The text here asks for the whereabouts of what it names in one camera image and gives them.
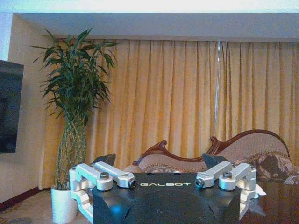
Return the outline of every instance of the carved wooden frame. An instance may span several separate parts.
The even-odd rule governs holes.
[[[261,129],[254,129],[254,130],[249,130],[249,131],[242,132],[242,133],[236,135],[235,137],[233,137],[233,138],[231,138],[227,141],[219,141],[216,137],[212,136],[210,138],[210,141],[212,142],[212,145],[206,153],[216,155],[216,154],[222,152],[224,149],[226,149],[229,145],[231,145],[232,143],[234,143],[238,139],[240,139],[240,138],[242,138],[246,135],[254,134],[254,133],[270,134],[270,135],[276,137],[277,139],[279,139],[283,143],[283,145],[285,146],[285,149],[287,151],[288,156],[290,156],[289,150],[288,150],[285,142],[282,140],[282,138],[279,135],[277,135],[277,134],[275,134],[271,131],[261,130]],[[167,141],[165,141],[165,140],[155,144],[154,146],[152,146],[151,148],[146,150],[140,156],[140,158],[137,161],[134,161],[132,164],[138,166],[138,164],[141,162],[141,160],[144,157],[148,156],[148,155],[165,155],[165,156],[168,156],[170,158],[173,158],[173,159],[176,159],[176,160],[179,160],[179,161],[185,161],[185,162],[200,162],[200,161],[203,161],[201,156],[197,157],[197,158],[184,158],[184,157],[174,155],[165,148],[166,144],[167,144]]]

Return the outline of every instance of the yellow curtain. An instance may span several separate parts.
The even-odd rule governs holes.
[[[216,137],[266,129],[299,163],[299,44],[224,42]]]
[[[115,166],[124,169],[161,140],[176,155],[201,156],[214,133],[217,42],[116,41],[111,102],[86,127],[86,162],[116,153]],[[44,188],[53,182],[62,120],[47,119]]]

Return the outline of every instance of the beige wall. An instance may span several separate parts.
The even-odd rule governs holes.
[[[32,63],[49,40],[13,16],[8,60],[24,65],[16,153],[0,154],[0,203],[38,186],[45,133],[45,99],[40,92],[44,70]]]

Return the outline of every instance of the black tv screen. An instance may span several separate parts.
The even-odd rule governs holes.
[[[0,153],[15,153],[24,66],[0,60]]]

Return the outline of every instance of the white tissue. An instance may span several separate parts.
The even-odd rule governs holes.
[[[258,198],[259,195],[266,195],[266,192],[264,192],[264,190],[258,184],[256,184],[256,195],[254,198]]]

